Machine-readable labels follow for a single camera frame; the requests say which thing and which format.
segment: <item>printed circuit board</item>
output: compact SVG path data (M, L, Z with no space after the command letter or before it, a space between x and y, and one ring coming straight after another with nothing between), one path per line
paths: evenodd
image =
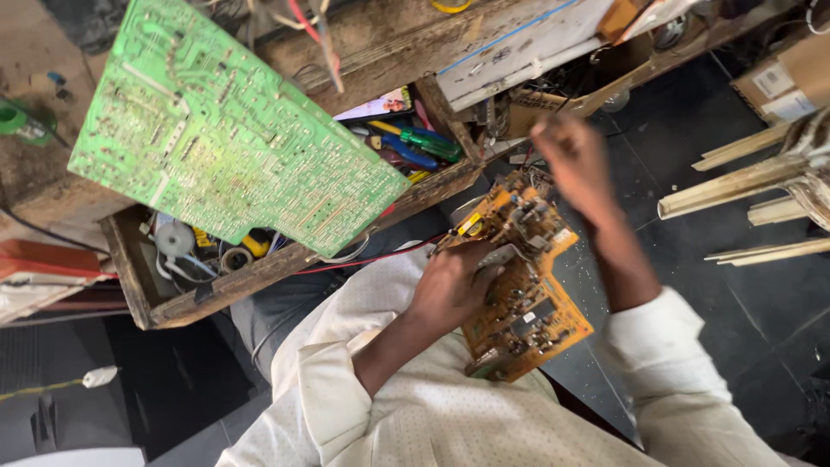
M505 267L486 308L461 325L473 357L468 376L513 382L593 332L551 273L579 237L536 188L532 175L514 172L437 246L489 241L498 248L479 267Z
M182 0L133 0L69 171L230 243L271 227L326 257L410 183Z

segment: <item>blue line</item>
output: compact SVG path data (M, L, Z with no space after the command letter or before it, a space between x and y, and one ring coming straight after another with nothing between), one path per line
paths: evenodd
M494 40L493 42L490 42L489 44L487 44L487 45L485 45L485 46L479 47L479 48L478 48L475 52L471 52L469 55L467 55L467 56L463 57L461 60L456 61L455 63L453 63L452 65L448 66L447 68L444 68L443 70L439 71L439 72L438 72L438 74L439 74L439 75L443 75L444 73L446 73L446 72L450 71L452 68L455 68L456 66L460 65L460 64L461 64L463 61L465 61L466 59L468 59L468 58L470 58L470 57L472 57L472 56L474 56L474 55L477 55L477 54L478 54L478 52L481 52L481 51L482 51L482 50L484 50L484 49L487 49L487 48L492 47L493 45L495 45L495 44L497 44L497 43L499 43L499 42L501 42L501 41L504 41L507 37L513 36L514 34L516 34L517 32L521 31L522 29L525 29L526 27L533 26L533 25L534 25L534 24L536 24L537 22L540 22L540 21L542 21L542 20L546 19L547 17L549 17L550 15L552 15L552 14L556 13L557 11L561 10L562 8L569 7L570 5L572 5L572 4L574 4L574 3L578 2L578 1L579 1L579 0L568 0L568 1L564 4L564 5L560 5L560 6L556 7L556 8L554 8L553 10L550 10L549 12L545 13L544 15L542 15L542 16L540 16L540 17L537 17L535 20L533 20L533 21L531 21L531 22L529 22L529 23L525 24L524 26L517 27L517 28L516 28L516 29L514 29L513 31L508 32L507 34L505 34L505 35L504 35L504 36L502 36L502 37L499 37L498 39Z

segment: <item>man's right hand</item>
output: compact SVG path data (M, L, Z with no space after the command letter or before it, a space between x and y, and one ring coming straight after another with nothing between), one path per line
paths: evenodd
M530 136L559 192L591 224L599 227L623 217L614 198L605 144L594 128L575 116L551 112L534 125Z

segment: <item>phone screen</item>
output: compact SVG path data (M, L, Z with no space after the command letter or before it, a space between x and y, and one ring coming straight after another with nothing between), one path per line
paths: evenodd
M362 120L367 117L384 116L395 113L407 112L413 108L412 97L409 95L409 88L400 88L387 92L377 99L371 100L357 106L350 111L345 111L334 116L335 120Z

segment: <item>yellow circuit board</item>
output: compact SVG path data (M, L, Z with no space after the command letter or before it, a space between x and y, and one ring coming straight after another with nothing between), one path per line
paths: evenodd
M505 271L486 310L461 326L473 357L468 376L515 381L593 332L551 272L554 258L579 237L525 172L496 184L436 251L472 240L499 247L480 267L498 262Z

